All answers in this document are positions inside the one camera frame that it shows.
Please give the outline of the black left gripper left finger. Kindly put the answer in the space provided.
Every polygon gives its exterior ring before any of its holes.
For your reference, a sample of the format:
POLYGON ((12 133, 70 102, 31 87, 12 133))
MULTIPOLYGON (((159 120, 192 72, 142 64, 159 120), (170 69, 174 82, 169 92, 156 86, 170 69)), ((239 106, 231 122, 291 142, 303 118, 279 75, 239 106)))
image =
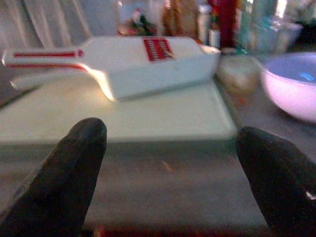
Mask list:
POLYGON ((79 237, 106 146, 101 119, 75 124, 0 213, 0 237, 79 237))

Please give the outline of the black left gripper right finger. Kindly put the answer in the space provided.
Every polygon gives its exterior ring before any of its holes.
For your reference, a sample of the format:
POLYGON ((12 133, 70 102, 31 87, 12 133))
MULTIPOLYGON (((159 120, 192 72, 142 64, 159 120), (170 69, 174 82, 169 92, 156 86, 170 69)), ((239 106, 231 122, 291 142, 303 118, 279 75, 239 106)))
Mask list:
POLYGON ((316 237, 316 163, 292 142, 256 127, 237 134, 237 157, 278 237, 316 237))

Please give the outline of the large purple bowl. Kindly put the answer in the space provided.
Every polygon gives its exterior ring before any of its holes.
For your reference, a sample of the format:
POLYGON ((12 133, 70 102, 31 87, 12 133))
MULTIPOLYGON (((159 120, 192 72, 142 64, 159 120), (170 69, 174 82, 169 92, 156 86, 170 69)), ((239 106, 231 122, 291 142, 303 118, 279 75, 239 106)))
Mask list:
POLYGON ((263 64, 268 98, 289 115, 316 123, 316 52, 286 53, 263 64))

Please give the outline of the grey top wooden table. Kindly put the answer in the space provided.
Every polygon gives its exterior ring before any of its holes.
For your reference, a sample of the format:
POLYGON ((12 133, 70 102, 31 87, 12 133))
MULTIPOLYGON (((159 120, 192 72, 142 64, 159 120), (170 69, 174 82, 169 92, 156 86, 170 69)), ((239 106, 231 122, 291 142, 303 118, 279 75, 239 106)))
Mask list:
MULTIPOLYGON (((316 162, 316 124, 277 108, 259 86, 233 98, 214 79, 237 128, 258 127, 294 143, 316 162)), ((250 190, 230 141, 110 143, 86 216, 86 226, 111 233, 275 237, 250 190)), ((0 143, 0 210, 56 141, 0 143)))

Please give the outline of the pale green cutting board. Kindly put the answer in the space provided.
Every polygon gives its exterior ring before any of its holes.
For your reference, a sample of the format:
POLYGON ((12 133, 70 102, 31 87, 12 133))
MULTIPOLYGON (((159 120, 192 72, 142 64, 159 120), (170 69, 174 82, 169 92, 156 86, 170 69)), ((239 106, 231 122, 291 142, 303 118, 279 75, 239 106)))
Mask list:
POLYGON ((88 78, 48 83, 0 109, 0 144, 53 143, 85 118, 108 142, 229 140, 237 127, 213 81, 122 102, 88 78))

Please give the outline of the small clear food jar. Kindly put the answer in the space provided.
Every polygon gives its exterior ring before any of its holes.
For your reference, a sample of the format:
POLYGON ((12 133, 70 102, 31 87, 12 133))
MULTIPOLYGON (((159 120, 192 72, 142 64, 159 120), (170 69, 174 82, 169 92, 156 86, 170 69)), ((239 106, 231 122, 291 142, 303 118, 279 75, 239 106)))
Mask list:
POLYGON ((258 60, 252 56, 225 55, 220 58, 216 74, 229 93, 247 95, 255 91, 260 72, 258 60))

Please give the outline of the clear plastic container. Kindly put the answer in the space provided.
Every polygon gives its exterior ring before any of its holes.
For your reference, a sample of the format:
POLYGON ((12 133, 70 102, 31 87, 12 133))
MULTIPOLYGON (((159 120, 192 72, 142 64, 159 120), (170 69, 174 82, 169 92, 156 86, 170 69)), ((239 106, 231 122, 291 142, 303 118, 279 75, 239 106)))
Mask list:
POLYGON ((299 37, 303 26, 297 23, 252 25, 246 42, 252 55, 283 54, 299 37))

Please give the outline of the white red vegetable slicer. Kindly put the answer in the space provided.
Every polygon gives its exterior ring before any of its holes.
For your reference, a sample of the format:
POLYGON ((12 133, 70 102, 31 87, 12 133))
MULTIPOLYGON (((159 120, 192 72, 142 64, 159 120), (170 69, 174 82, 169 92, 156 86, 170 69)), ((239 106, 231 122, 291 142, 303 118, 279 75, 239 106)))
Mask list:
POLYGON ((113 102, 208 80, 220 50, 188 37, 93 37, 78 46, 6 49, 12 68, 82 70, 113 102))

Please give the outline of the pale grey curtain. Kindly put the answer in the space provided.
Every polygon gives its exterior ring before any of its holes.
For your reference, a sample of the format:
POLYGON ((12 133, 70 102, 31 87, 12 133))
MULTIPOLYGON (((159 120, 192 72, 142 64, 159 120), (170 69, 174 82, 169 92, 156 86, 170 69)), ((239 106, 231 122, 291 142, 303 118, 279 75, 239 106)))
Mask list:
POLYGON ((114 36, 114 0, 0 0, 0 52, 24 47, 78 45, 114 36))

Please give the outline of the teal plastic bottle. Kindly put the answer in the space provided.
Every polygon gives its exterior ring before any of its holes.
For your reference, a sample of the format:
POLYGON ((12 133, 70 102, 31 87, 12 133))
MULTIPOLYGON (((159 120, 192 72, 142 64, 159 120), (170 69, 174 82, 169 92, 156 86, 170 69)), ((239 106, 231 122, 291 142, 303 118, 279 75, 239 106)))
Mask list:
POLYGON ((268 15, 269 0, 240 0, 240 27, 237 35, 238 46, 249 52, 255 43, 255 29, 268 15))

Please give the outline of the tall red bottle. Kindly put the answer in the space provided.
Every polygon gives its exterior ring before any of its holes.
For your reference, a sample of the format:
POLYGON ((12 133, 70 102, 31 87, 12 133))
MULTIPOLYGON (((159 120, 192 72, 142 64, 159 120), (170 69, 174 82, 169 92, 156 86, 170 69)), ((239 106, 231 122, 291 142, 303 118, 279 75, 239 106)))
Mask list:
POLYGON ((237 1, 238 0, 218 0, 221 48, 235 46, 237 1))

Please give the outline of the small white bottle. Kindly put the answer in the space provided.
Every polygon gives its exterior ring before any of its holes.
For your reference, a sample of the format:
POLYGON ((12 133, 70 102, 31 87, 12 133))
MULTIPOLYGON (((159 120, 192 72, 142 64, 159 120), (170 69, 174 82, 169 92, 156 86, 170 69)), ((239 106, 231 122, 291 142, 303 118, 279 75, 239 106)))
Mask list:
POLYGON ((202 44, 208 44, 208 32, 211 20, 211 5, 202 4, 197 8, 197 32, 202 44))

